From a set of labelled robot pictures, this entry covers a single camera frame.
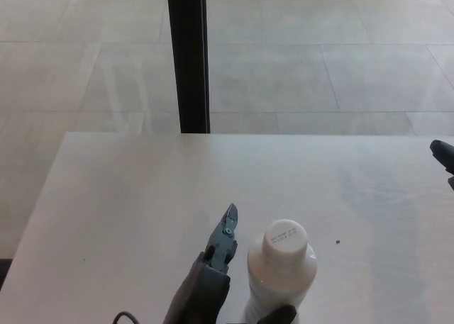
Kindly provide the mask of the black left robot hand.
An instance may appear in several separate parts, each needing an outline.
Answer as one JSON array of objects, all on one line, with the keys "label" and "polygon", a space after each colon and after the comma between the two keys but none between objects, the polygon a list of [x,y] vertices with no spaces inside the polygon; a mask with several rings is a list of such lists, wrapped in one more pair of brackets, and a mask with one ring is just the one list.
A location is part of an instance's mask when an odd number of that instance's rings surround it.
[{"label": "black left robot hand", "polygon": [[[228,265],[237,248],[238,209],[231,204],[177,290],[165,323],[215,323],[230,289]],[[316,276],[305,229],[276,220],[248,253],[251,294],[246,313],[259,323],[293,323]]]}]

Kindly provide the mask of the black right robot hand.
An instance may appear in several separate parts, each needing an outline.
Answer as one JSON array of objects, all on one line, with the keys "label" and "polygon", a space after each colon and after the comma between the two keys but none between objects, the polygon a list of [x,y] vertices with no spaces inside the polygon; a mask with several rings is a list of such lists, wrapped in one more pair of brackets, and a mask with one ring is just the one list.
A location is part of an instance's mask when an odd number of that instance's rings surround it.
[{"label": "black right robot hand", "polygon": [[454,147],[441,140],[433,140],[430,144],[433,157],[451,174],[448,184],[454,189]]}]

